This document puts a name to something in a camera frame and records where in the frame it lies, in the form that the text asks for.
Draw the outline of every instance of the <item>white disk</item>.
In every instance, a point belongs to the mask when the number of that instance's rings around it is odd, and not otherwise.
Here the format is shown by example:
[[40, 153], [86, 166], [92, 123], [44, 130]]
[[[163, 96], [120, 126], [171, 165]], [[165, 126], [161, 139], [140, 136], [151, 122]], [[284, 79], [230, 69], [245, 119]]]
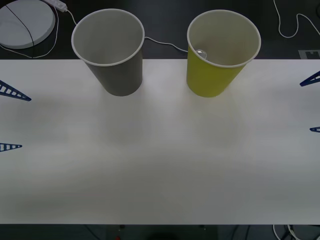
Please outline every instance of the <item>white disk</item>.
[[[40, 0], [17, 0], [7, 6], [29, 29], [34, 45], [46, 39], [55, 27], [55, 14]], [[10, 49], [32, 47], [28, 30], [12, 12], [6, 6], [0, 9], [0, 45]]]

